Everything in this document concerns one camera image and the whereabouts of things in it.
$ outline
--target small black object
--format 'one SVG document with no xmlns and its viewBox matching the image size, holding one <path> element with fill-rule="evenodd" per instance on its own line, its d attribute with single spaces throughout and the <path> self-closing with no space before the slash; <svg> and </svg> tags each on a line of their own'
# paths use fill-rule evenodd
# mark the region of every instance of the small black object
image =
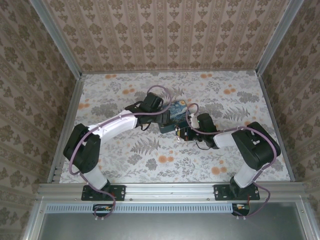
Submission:
<svg viewBox="0 0 320 240">
<path fill-rule="evenodd" d="M 281 150 L 279 145 L 258 122 L 252 122 L 247 127 L 257 130 L 265 135 L 275 147 L 276 155 L 280 155 Z M 239 148 L 245 163 L 250 168 L 259 170 L 263 165 L 270 163 L 274 159 L 272 148 L 260 135 L 252 135 L 250 130 L 238 130 L 232 133 L 232 137 Z"/>
<path fill-rule="evenodd" d="M 202 113 L 199 116 L 196 117 L 199 123 L 199 131 L 205 132 L 205 133 L 215 133 L 217 132 L 217 127 L 214 125 L 214 122 L 212 121 L 211 116 L 208 113 Z M 204 141 L 207 147 L 218 149 L 215 141 L 214 141 L 214 134 L 201 134 L 197 133 L 196 131 L 192 130 L 191 127 L 185 127 L 180 129 L 179 131 L 179 137 L 182 138 L 185 141 L 198 141 L 202 142 Z"/>
<path fill-rule="evenodd" d="M 125 110 L 129 110 L 132 113 L 155 113 L 159 112 L 163 104 L 163 99 L 158 97 L 152 92 L 149 92 L 143 101 L 138 101 L 132 105 L 129 105 Z M 170 121 L 170 111 L 165 111 L 156 115 L 136 115 L 137 123 L 136 128 L 143 124 L 166 124 Z"/>
<path fill-rule="evenodd" d="M 250 211 L 250 205 L 248 203 L 232 203 L 232 210 L 233 212 L 231 214 L 233 216 L 247 216 Z"/>
<path fill-rule="evenodd" d="M 63 150 L 63 155 L 70 161 L 72 154 L 79 141 L 89 132 L 89 128 L 83 124 L 74 127 L 71 136 Z M 99 161 L 101 139 L 99 135 L 91 133 L 85 140 L 85 145 L 81 145 L 77 151 L 73 164 L 85 174 L 90 172 Z"/>
<path fill-rule="evenodd" d="M 114 196 L 116 201 L 124 201 L 126 196 L 125 185 L 109 185 L 103 187 L 102 191 L 108 192 Z M 82 189 L 82 201 L 112 201 L 112 198 L 106 194 L 93 190 L 89 185 L 85 185 Z"/>
<path fill-rule="evenodd" d="M 139 105 L 139 108 L 144 113 L 154 113 L 158 110 L 161 102 L 163 102 L 161 97 L 158 97 L 153 92 L 149 92 L 143 102 Z"/>
<path fill-rule="evenodd" d="M 258 187 L 251 184 L 245 188 L 240 188 L 241 192 L 237 195 L 231 190 L 230 184 L 216 184 L 213 185 L 214 198 L 216 201 L 227 201 L 227 200 L 248 200 L 248 195 L 250 200 L 260 200 L 260 194 Z"/>
<path fill-rule="evenodd" d="M 110 209 L 112 207 L 112 204 L 94 204 L 92 207 L 92 211 L 95 212 L 95 214 L 93 213 L 93 215 L 96 215 L 100 218 L 105 217 L 110 212 Z"/>
</svg>

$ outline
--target table surface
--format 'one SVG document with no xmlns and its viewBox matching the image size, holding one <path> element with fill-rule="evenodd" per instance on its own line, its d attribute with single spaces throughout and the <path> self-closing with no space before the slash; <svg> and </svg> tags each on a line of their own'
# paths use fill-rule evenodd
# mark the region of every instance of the table surface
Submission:
<svg viewBox="0 0 320 240">
<path fill-rule="evenodd" d="M 143 100 L 149 87 L 162 85 L 173 101 L 198 103 L 218 130 L 259 122 L 277 140 L 256 73 L 252 71 L 118 73 L 86 75 L 74 125 L 100 123 L 126 106 Z M 160 88 L 152 92 L 164 102 Z M 153 123 L 119 134 L 100 149 L 99 168 L 112 183 L 227 182 L 244 160 L 236 147 L 200 150 L 194 141 L 178 142 L 175 132 L 161 134 Z M 83 183 L 68 172 L 65 160 L 60 183 Z M 289 181 L 282 155 L 259 181 Z"/>
</svg>

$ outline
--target cable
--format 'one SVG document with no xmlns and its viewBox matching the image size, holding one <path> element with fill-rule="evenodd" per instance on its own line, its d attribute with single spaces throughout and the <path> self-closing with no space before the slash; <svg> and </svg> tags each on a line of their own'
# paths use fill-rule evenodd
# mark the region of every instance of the cable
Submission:
<svg viewBox="0 0 320 240">
<path fill-rule="evenodd" d="M 102 209 L 102 208 L 105 208 L 105 209 L 107 210 L 108 207 L 109 207 L 109 206 L 103 206 L 103 205 L 95 206 L 94 211 L 93 211 L 93 215 L 95 216 L 95 220 L 97 220 L 98 218 L 101 218 L 102 220 L 103 220 L 104 218 L 107 218 L 107 217 L 109 216 L 110 211 L 109 211 L 109 213 L 106 214 L 105 216 L 97 216 L 97 210 L 98 210 L 98 209 Z"/>
<path fill-rule="evenodd" d="M 196 114 L 199 112 L 199 105 L 198 105 L 197 103 L 191 103 L 189 106 L 187 106 L 186 112 L 188 112 L 189 108 L 190 108 L 191 106 L 193 106 L 193 105 L 196 106 L 196 112 L 195 112 L 195 114 L 194 114 L 194 115 L 196 115 Z M 271 166 L 272 164 L 274 164 L 275 161 L 277 160 L 277 150 L 276 150 L 275 146 L 273 145 L 273 143 L 272 143 L 263 133 L 255 130 L 255 129 L 251 128 L 251 127 L 238 126 L 238 127 L 230 128 L 230 129 L 223 130 L 223 131 L 204 132 L 204 131 L 199 131 L 199 130 L 195 129 L 195 128 L 191 125 L 191 123 L 189 122 L 189 119 L 188 119 L 188 115 L 187 115 L 187 114 L 185 115 L 185 120 L 186 120 L 186 122 L 188 123 L 189 127 L 190 127 L 192 130 L 194 130 L 196 133 L 199 133 L 199 134 L 204 134 L 204 135 L 216 135 L 216 134 L 221 134 L 221 133 L 225 133 L 225 132 L 235 131 L 235 130 L 239 130 L 239 129 L 241 129 L 241 130 L 242 130 L 242 129 L 245 129 L 245 130 L 249 130 L 249 131 L 251 131 L 251 132 L 253 132 L 253 133 L 255 133 L 255 134 L 258 134 L 260 137 L 262 137 L 262 138 L 270 145 L 270 147 L 271 147 L 271 149 L 272 149 L 272 152 L 273 152 L 273 160 L 272 160 L 269 164 L 263 166 L 263 167 L 260 169 L 260 171 L 258 172 L 258 174 L 257 174 L 257 175 L 253 178 L 253 180 L 252 180 L 253 184 L 254 184 L 256 187 L 258 187 L 258 188 L 260 188 L 260 189 L 262 189 L 262 190 L 265 190 L 265 191 L 268 193 L 268 197 L 265 199 L 264 203 L 262 204 L 262 206 L 261 206 L 257 211 L 255 211 L 255 212 L 253 212 L 253 213 L 251 213 L 251 214 L 249 214 L 249 215 L 247 215 L 247 216 L 242 216 L 241 213 L 239 213 L 239 212 L 237 212 L 237 211 L 233 211 L 234 213 L 240 215 L 240 216 L 243 217 L 244 219 L 247 218 L 247 217 L 254 216 L 254 215 L 256 215 L 258 212 L 260 212 L 260 210 L 268 203 L 268 201 L 269 201 L 269 199 L 270 199 L 270 197 L 271 197 L 271 193 L 270 193 L 270 191 L 269 191 L 268 189 L 266 189 L 265 187 L 262 187 L 262 186 L 256 184 L 255 181 L 256 181 L 257 178 L 261 175 L 261 173 L 263 172 L 263 170 L 265 170 L 265 169 L 267 169 L 268 167 L 270 167 L 270 166 Z"/>
<path fill-rule="evenodd" d="M 197 109 L 196 109 L 196 112 L 195 112 L 195 115 L 199 112 L 199 105 L 197 103 L 191 103 L 187 108 L 186 108 L 186 112 L 188 112 L 189 108 L 193 105 L 196 105 Z M 189 119 L 188 119 L 188 115 L 186 114 L 185 115 L 185 120 L 186 122 L 188 123 L 189 127 L 194 130 L 196 133 L 199 133 L 199 134 L 204 134 L 204 135 L 216 135 L 216 134 L 222 134 L 222 133 L 225 133 L 225 132 L 231 132 L 231 131 L 235 131 L 235 130 L 239 130 L 239 129 L 246 129 L 246 130 L 249 130 L 255 134 L 258 134 L 260 137 L 262 137 L 271 147 L 272 149 L 272 152 L 273 152 L 273 160 L 266 166 L 263 166 L 260 170 L 260 172 L 257 174 L 257 176 L 255 176 L 255 178 L 253 179 L 253 181 L 255 181 L 259 176 L 260 174 L 262 173 L 263 170 L 265 170 L 266 168 L 270 167 L 272 164 L 275 163 L 275 161 L 277 160 L 277 150 L 275 148 L 275 146 L 273 145 L 273 143 L 261 132 L 251 128 L 251 127 L 247 127 L 247 126 L 238 126 L 238 127 L 234 127 L 234 128 L 230 128 L 230 129 L 227 129 L 227 130 L 223 130 L 223 131 L 215 131 L 215 132 L 204 132 L 204 131 L 199 131 L 197 129 L 195 129 L 191 123 L 189 122 Z"/>
<path fill-rule="evenodd" d="M 199 141 L 196 141 L 196 142 L 195 142 L 195 144 L 196 144 L 196 146 L 198 147 L 198 149 L 201 149 L 201 150 L 210 150 L 211 147 L 209 147 L 209 148 L 207 148 L 207 149 L 204 149 L 204 148 L 199 147 L 198 142 L 199 142 Z"/>
<path fill-rule="evenodd" d="M 142 130 L 142 132 L 147 131 L 147 130 L 148 130 L 148 128 L 150 127 L 150 125 L 151 125 L 151 123 L 149 123 L 149 124 L 148 124 L 148 126 L 146 126 L 146 128 L 145 128 L 145 129 L 143 129 L 143 126 L 141 126 L 141 130 Z"/>
<path fill-rule="evenodd" d="M 257 213 L 259 213 L 259 212 L 265 207 L 265 205 L 268 203 L 268 201 L 269 201 L 269 199 L 270 199 L 270 197 L 271 197 L 271 192 L 270 192 L 268 189 L 266 189 L 266 188 L 263 187 L 263 186 L 260 186 L 260 185 L 256 184 L 255 182 L 254 182 L 253 184 L 254 184 L 256 187 L 258 187 L 258 188 L 260 188 L 260 189 L 262 189 L 262 190 L 265 190 L 265 191 L 268 193 L 268 197 L 265 199 L 264 203 L 258 208 L 258 210 L 256 210 L 256 211 L 253 212 L 253 213 L 250 213 L 250 214 L 247 215 L 247 216 L 243 216 L 240 212 L 233 210 L 234 213 L 238 214 L 239 217 L 242 217 L 242 218 L 244 218 L 244 219 L 245 219 L 245 218 L 252 217 L 252 216 L 256 215 Z"/>
<path fill-rule="evenodd" d="M 101 128 L 101 127 L 103 127 L 103 126 L 105 126 L 105 125 L 107 125 L 107 124 L 110 124 L 110 123 L 112 123 L 112 122 L 114 122 L 114 121 L 116 121 L 116 120 L 118 120 L 118 119 L 130 117 L 130 116 L 136 116 L 136 115 L 139 115 L 139 116 L 153 116 L 153 115 L 158 115 L 158 114 L 162 114 L 162 113 L 166 112 L 166 111 L 171 107 L 171 103 L 172 103 L 172 95 L 171 95 L 170 91 L 169 91 L 167 88 L 165 88 L 164 86 L 161 86 L 161 85 L 153 85 L 153 86 L 151 86 L 151 87 L 148 89 L 148 91 L 146 92 L 146 94 L 148 94 L 151 89 L 156 88 L 156 87 L 162 88 L 162 89 L 167 93 L 167 95 L 169 96 L 169 104 L 168 104 L 168 106 L 167 106 L 165 109 L 163 109 L 163 110 L 161 110 L 161 111 L 159 111 L 159 112 L 135 112 L 135 113 L 127 113 L 127 114 L 119 115 L 119 116 L 117 116 L 117 117 L 114 117 L 114 118 L 111 118 L 111 119 L 106 120 L 105 122 L 101 123 L 99 126 L 96 126 L 95 128 L 93 128 L 93 129 L 91 129 L 90 131 L 88 131 L 88 132 L 80 139 L 80 141 L 78 142 L 78 144 L 75 146 L 74 151 L 73 151 L 73 153 L 72 153 L 72 156 L 71 156 L 71 158 L 70 158 L 70 163 L 69 163 L 69 168 L 68 168 L 68 169 L 69 169 L 69 173 L 70 173 L 71 175 L 75 176 L 75 175 L 80 174 L 80 176 L 85 180 L 86 183 L 88 183 L 88 185 L 89 185 L 93 190 L 95 190 L 95 191 L 98 192 L 98 193 L 106 194 L 106 195 L 108 195 L 109 197 L 112 198 L 112 200 L 113 200 L 113 206 L 112 206 L 110 212 L 109 212 L 105 217 L 108 217 L 108 216 L 113 212 L 113 210 L 115 209 L 115 207 L 116 207 L 116 199 L 115 199 L 115 197 L 112 196 L 110 193 L 108 193 L 108 192 L 106 192 L 106 191 L 99 190 L 99 189 L 97 189 L 96 187 L 94 187 L 91 183 L 89 183 L 89 181 L 86 179 L 86 177 L 85 177 L 82 173 L 80 173 L 80 171 L 76 171 L 76 172 L 73 172 L 73 171 L 72 171 L 72 165 L 73 165 L 73 163 L 74 163 L 75 157 L 76 157 L 76 155 L 77 155 L 77 152 L 78 152 L 80 146 L 81 146 L 82 143 L 85 141 L 85 139 L 86 139 L 90 134 L 92 134 L 94 131 L 98 130 L 99 128 Z"/>
</svg>

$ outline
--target aluminum frame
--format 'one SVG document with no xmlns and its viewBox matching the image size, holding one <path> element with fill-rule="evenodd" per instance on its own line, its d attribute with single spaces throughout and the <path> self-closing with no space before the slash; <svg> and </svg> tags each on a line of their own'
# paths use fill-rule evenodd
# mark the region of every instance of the aluminum frame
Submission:
<svg viewBox="0 0 320 240">
<path fill-rule="evenodd" d="M 126 185 L 125 201 L 122 204 L 199 204 L 199 203 L 244 203 L 246 201 L 216 201 L 214 185 L 225 182 L 208 183 L 121 183 Z M 304 202 L 307 201 L 302 182 L 288 181 L 263 181 L 259 185 L 271 192 L 271 203 L 296 203 L 300 214 L 303 230 L 308 240 L 317 239 L 317 231 L 310 222 L 308 209 Z M 45 183 L 41 184 L 36 196 L 31 217 L 25 232 L 24 240 L 36 240 L 39 237 L 46 213 L 47 204 L 71 203 L 83 204 L 81 194 L 84 183 Z M 260 200 L 255 203 L 263 203 L 268 194 L 260 191 Z M 111 204 L 110 201 L 88 201 L 85 203 Z"/>
<path fill-rule="evenodd" d="M 52 181 L 54 181 L 54 175 L 56 173 L 56 170 L 58 170 L 57 166 L 61 168 L 64 164 L 65 157 L 63 156 L 63 152 L 68 142 L 69 136 L 74 127 L 78 105 L 79 105 L 81 94 L 84 88 L 84 83 L 85 83 L 85 79 L 83 78 L 75 82 L 73 94 L 71 97 L 67 114 L 65 116 L 59 142 L 55 150 L 55 154 L 53 157 L 50 173 L 48 175 L 47 183 L 51 183 Z"/>
<path fill-rule="evenodd" d="M 295 181 L 294 172 L 292 171 L 292 168 L 291 168 L 291 165 L 290 165 L 290 162 L 289 162 L 289 158 L 288 158 L 287 151 L 286 151 L 286 148 L 285 148 L 285 145 L 284 145 L 284 141 L 282 140 L 282 137 L 281 137 L 281 134 L 280 134 L 280 131 L 279 131 L 279 128 L 278 128 L 277 120 L 276 120 L 274 111 L 272 110 L 272 106 L 271 106 L 271 103 L 270 103 L 270 100 L 269 100 L 269 97 L 268 97 L 268 93 L 267 93 L 264 81 L 262 79 L 261 74 L 257 73 L 257 77 L 258 77 L 260 88 L 261 88 L 261 91 L 262 91 L 262 94 L 263 94 L 263 97 L 264 97 L 264 100 L 265 100 L 266 107 L 268 108 L 268 112 L 269 112 L 269 115 L 270 115 L 270 118 L 271 118 L 271 121 L 272 121 L 272 124 L 273 124 L 275 135 L 276 135 L 276 138 L 278 139 L 279 146 L 280 146 L 280 149 L 281 149 L 281 153 L 282 153 L 282 156 L 284 158 L 285 167 L 288 170 L 288 174 L 289 174 L 290 180 L 294 182 Z"/>
<path fill-rule="evenodd" d="M 77 63 L 71 48 L 68 46 L 63 38 L 62 33 L 58 29 L 54 19 L 50 15 L 50 12 L 46 8 L 44 1 L 42 0 L 30 0 L 35 11 L 39 15 L 41 21 L 43 22 L 46 30 L 49 32 L 52 40 L 59 49 L 59 52 L 63 56 L 66 64 L 69 66 L 71 72 L 73 73 L 76 80 L 81 78 L 81 67 Z"/>
<path fill-rule="evenodd" d="M 290 27 L 292 21 L 294 20 L 297 12 L 299 11 L 302 3 L 304 0 L 291 0 L 287 6 L 287 8 L 284 11 L 284 14 L 279 21 L 278 25 L 276 26 L 276 29 L 266 46 L 260 61 L 258 62 L 256 66 L 256 71 L 262 75 L 264 71 L 266 70 L 266 67 L 268 66 L 268 63 L 270 62 L 271 58 L 275 54 L 279 44 L 281 43 L 282 39 L 284 38 L 288 28 Z"/>
</svg>

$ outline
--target wallpaper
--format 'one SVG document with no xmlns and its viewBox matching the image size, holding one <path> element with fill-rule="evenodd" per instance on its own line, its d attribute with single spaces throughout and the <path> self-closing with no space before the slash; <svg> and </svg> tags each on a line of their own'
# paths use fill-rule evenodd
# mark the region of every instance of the wallpaper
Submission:
<svg viewBox="0 0 320 240">
<path fill-rule="evenodd" d="M 28 223 L 47 182 L 75 78 L 25 0 L 0 1 L 0 239 Z"/>
<path fill-rule="evenodd" d="M 255 69 L 289 0 L 45 0 L 83 72 Z"/>
<path fill-rule="evenodd" d="M 74 125 L 88 126 L 114 117 L 126 106 L 143 101 L 147 90 L 160 84 L 169 89 L 174 102 L 198 103 L 199 112 L 209 113 L 218 130 L 258 121 L 277 139 L 254 70 L 90 74 L 83 78 Z M 151 91 L 168 102 L 160 88 Z M 244 163 L 237 147 L 206 150 L 204 142 L 198 145 L 204 150 L 195 141 L 178 142 L 174 131 L 160 133 L 153 123 L 146 131 L 138 127 L 104 143 L 98 165 L 112 183 L 199 183 L 228 182 Z M 83 182 L 69 174 L 68 166 L 66 160 L 60 183 Z M 290 180 L 282 155 L 259 180 Z"/>
<path fill-rule="evenodd" d="M 305 0 L 263 79 L 293 173 L 320 223 L 320 1 Z"/>
</svg>

